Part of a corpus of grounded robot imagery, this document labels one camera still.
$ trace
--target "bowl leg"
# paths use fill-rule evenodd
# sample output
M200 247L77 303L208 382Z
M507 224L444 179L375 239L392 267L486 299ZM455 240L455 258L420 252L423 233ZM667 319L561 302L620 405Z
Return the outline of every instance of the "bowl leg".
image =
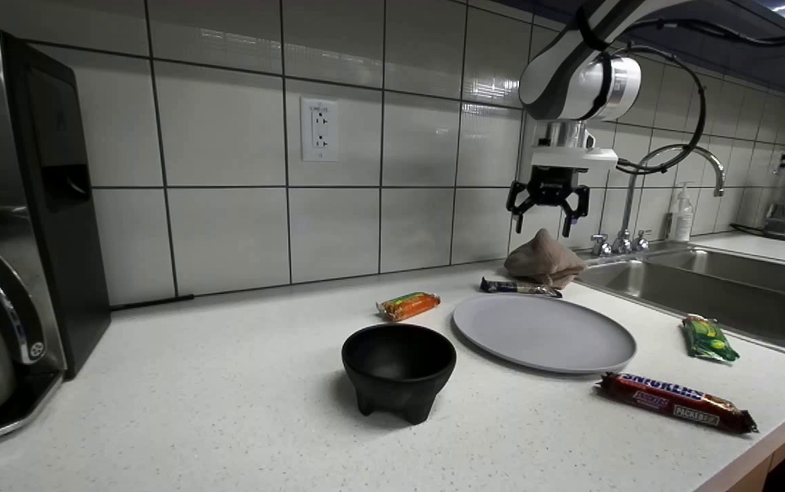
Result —
M426 420L429 416L429 408L434 405L434 397L423 399L423 401L416 401L408 414L401 414L400 418L419 426Z
M371 414L371 405L359 393L359 414L362 416L370 416Z

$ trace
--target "green object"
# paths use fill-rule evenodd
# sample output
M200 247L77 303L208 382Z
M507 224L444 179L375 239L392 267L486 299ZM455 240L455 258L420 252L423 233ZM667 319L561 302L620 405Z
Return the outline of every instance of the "green object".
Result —
M716 363L731 363L739 359L739 354L728 344L716 319L689 314L683 318L682 330L687 338L687 354L693 359L716 362Z

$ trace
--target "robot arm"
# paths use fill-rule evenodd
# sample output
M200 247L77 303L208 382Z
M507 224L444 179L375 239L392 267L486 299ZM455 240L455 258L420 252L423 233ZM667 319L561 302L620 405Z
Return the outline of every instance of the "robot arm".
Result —
M639 65L602 50L637 20L687 0L590 0L576 20L535 56L519 83L523 108L535 120L615 120L637 99Z
M611 56L606 45L631 21L679 4L687 0L589 0L576 20L529 64L519 101L534 120L550 125L529 159L529 183L513 180L507 196L516 229L534 206L561 207L564 236L580 215L589 215L589 185L576 176L602 165L613 168L619 155L598 151L580 123L620 118L639 90L639 65Z

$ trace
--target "cable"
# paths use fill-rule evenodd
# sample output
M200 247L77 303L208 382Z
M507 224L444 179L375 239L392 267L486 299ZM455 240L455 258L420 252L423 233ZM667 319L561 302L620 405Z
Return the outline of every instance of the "cable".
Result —
M657 57L664 57L667 64L679 65L682 71L689 73L689 79L695 83L697 88L697 123L695 123L695 132L689 138L689 142L664 165L657 165L657 168L646 168L646 161L634 165L630 159L620 159L615 165L619 172L623 176L657 176L657 172L667 172L671 168L682 165L693 151L697 151L701 144L701 138L702 138L702 125L708 120L708 101L706 101L706 88L701 83L701 77L679 57L673 57L671 53L661 53L661 50L654 50L654 46L631 46L627 45L623 53L646 53L646 56L657 56Z
M712 38L721 38L721 42L734 42L734 45L746 45L746 46L785 46L785 35L753 38L753 35L745 35L745 34L728 28L728 24L716 24L716 21L706 21L706 20L654 20L654 21L637 21L637 24L631 24L627 34L631 34L631 30L647 30L647 28L657 28L657 30L683 28L683 30L693 30L693 34L701 34L701 35L712 35Z

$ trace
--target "orange object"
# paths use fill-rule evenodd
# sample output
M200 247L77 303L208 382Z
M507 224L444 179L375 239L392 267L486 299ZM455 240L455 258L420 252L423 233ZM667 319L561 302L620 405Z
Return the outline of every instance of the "orange object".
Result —
M408 318L419 318L420 311L429 311L441 303L437 295L429 293L408 293L392 302L377 303L381 318L385 318L389 322L400 322Z

